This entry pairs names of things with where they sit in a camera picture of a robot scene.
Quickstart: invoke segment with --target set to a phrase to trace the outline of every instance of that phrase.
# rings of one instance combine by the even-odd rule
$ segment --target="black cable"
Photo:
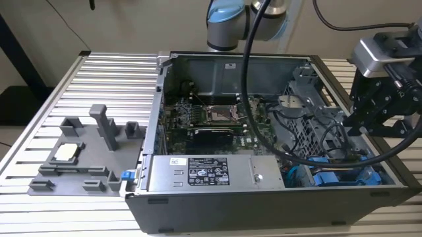
[[[282,118],[285,118],[285,119],[292,119],[292,120],[296,120],[296,119],[301,119],[301,118],[304,118],[306,115],[301,115],[301,116],[298,116],[298,117],[293,117],[293,116],[288,116],[286,114],[284,114],[282,113],[282,111],[280,111],[280,110],[274,110],[277,113],[278,113],[278,115],[282,117]]]
[[[13,147],[13,145],[5,143],[5,142],[0,142],[2,145],[7,146],[7,147]]]
[[[214,0],[210,0],[209,9],[208,9],[208,18],[206,18],[208,28],[209,28],[209,17],[210,17],[210,10],[212,10],[212,6],[213,6],[213,2],[214,2]]]
[[[53,6],[54,10],[57,11],[59,17],[62,18],[63,22],[66,23],[66,26],[69,27],[69,29],[74,32],[74,34],[77,35],[77,37],[79,38],[79,40],[83,42],[83,44],[86,45],[87,49],[91,51],[90,46],[87,45],[87,43],[85,42],[85,40],[81,38],[79,34],[74,31],[74,29],[71,28],[71,26],[69,25],[65,17],[62,16],[61,12],[58,11],[58,9],[55,8],[55,6],[53,5],[50,0],[46,0],[46,2],[50,4],[50,6]]]
[[[284,122],[280,120],[280,117],[277,115],[277,111],[273,111],[273,115],[274,115],[274,118],[276,118],[276,121],[278,122],[278,124],[294,135],[296,137],[296,144],[293,146],[293,148],[289,150],[290,153],[293,153],[300,145],[300,137],[298,137],[298,134],[294,132],[294,130],[290,129],[290,127],[288,127],[286,124],[284,124]]]
[[[320,140],[320,146],[321,146],[321,148],[322,148],[322,150],[324,150],[324,152],[325,152],[326,154],[329,154],[330,151],[324,147],[324,141],[325,141],[325,139],[326,139],[326,137],[328,137],[329,132],[330,132],[332,129],[336,128],[336,127],[338,127],[338,128],[341,129],[341,133],[342,133],[342,136],[344,136],[344,138],[345,138],[345,141],[348,140],[348,134],[346,134],[346,130],[345,130],[344,125],[340,124],[340,123],[333,124],[333,125],[325,130],[325,132],[324,132],[324,134],[322,134],[322,137],[321,137],[321,140]],[[336,136],[336,137],[337,137],[340,143],[342,144],[342,147],[341,147],[340,149],[344,150],[344,152],[346,153],[346,156],[348,156],[346,142],[342,142],[342,140],[340,139],[338,136]]]
[[[371,30],[371,29],[379,29],[379,28],[388,28],[388,27],[405,27],[405,28],[411,28],[415,23],[385,23],[385,24],[376,24],[376,25],[368,25],[368,26],[356,26],[356,27],[338,27],[332,25],[328,20],[325,19],[325,17],[322,16],[318,4],[317,4],[317,0],[313,0],[313,4],[314,4],[314,9],[317,12],[317,16],[320,18],[320,20],[324,22],[324,24],[333,30],[336,31],[363,31],[363,30]]]
[[[422,118],[420,118],[419,124],[417,124],[415,130],[411,132],[409,136],[401,141],[401,143],[392,150],[389,150],[387,153],[384,153],[384,154],[381,154],[371,159],[363,160],[363,161],[356,162],[356,163],[325,163],[325,162],[316,162],[316,161],[310,161],[306,159],[301,159],[301,158],[296,157],[296,155],[292,155],[286,152],[280,151],[269,143],[265,136],[261,134],[258,124],[254,121],[252,104],[249,101],[248,72],[249,72],[249,62],[250,62],[250,55],[252,55],[252,49],[253,49],[253,44],[254,44],[254,38],[256,38],[260,22],[264,18],[264,14],[265,14],[265,11],[266,11],[266,8],[268,8],[270,2],[272,2],[272,0],[265,0],[264,4],[258,10],[256,19],[254,19],[253,28],[252,28],[250,35],[249,35],[248,40],[246,40],[244,58],[242,58],[242,68],[241,68],[242,100],[245,103],[245,111],[246,111],[246,115],[249,118],[250,126],[253,128],[253,131],[256,133],[258,140],[261,141],[262,145],[270,150],[270,152],[273,152],[282,159],[288,159],[288,160],[297,162],[300,164],[304,164],[304,165],[312,165],[312,166],[318,166],[318,167],[325,167],[325,168],[356,168],[356,167],[373,165],[376,163],[385,161],[391,157],[396,156],[400,152],[403,152],[413,144],[413,142],[419,139],[420,131],[422,130]],[[422,91],[415,90],[413,92],[415,92],[415,96],[419,98],[420,106],[422,107]]]

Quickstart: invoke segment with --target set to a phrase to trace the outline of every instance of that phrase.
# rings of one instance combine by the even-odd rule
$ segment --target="white sticker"
[[[170,158],[170,165],[186,165],[186,158]]]
[[[237,69],[237,64],[236,63],[226,63],[225,68],[226,69]]]

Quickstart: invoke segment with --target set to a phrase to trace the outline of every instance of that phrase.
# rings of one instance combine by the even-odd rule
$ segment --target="power cable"
[[[336,31],[363,31],[363,30],[371,30],[371,29],[379,29],[379,28],[388,28],[388,27],[405,27],[411,28],[415,26],[415,23],[385,23],[385,24],[376,24],[376,25],[368,25],[368,26],[356,26],[356,27],[338,27],[330,24],[325,17],[322,16],[317,0],[313,0],[314,9],[317,12],[317,16],[320,20],[324,22],[324,24]]]
[[[0,144],[7,146],[7,147],[13,147],[13,145],[10,145],[9,143],[0,142]]]
[[[77,37],[79,38],[79,40],[83,42],[83,44],[86,45],[87,49],[91,51],[90,46],[87,45],[87,43],[85,42],[85,40],[81,38],[79,34],[74,31],[73,27],[69,25],[65,17],[62,16],[61,12],[58,11],[58,9],[55,8],[55,6],[53,5],[50,0],[46,0],[46,2],[50,4],[50,6],[53,6],[55,12],[58,13],[59,17],[62,18],[63,22],[66,23],[66,26],[69,27],[69,29],[74,32],[74,34],[77,35]]]

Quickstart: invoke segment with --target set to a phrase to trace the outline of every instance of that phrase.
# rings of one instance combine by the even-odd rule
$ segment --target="sticker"
[[[190,158],[190,185],[230,185],[228,158]]]
[[[170,158],[170,165],[186,165],[186,158]]]
[[[226,69],[237,69],[237,64],[236,63],[226,63],[225,68]]]

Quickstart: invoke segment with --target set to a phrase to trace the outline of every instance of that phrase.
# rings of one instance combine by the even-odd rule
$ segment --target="wall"
[[[421,0],[318,0],[328,21],[336,26],[361,26],[388,22],[416,22],[422,16]],[[393,28],[338,32],[320,21],[312,0],[304,0],[288,53],[348,58],[360,38]]]
[[[135,53],[208,51],[209,2],[97,0],[91,11],[89,0],[51,0],[93,51]],[[57,85],[86,46],[45,0],[0,0],[0,14],[45,81]],[[254,51],[276,52],[277,44],[258,42]]]

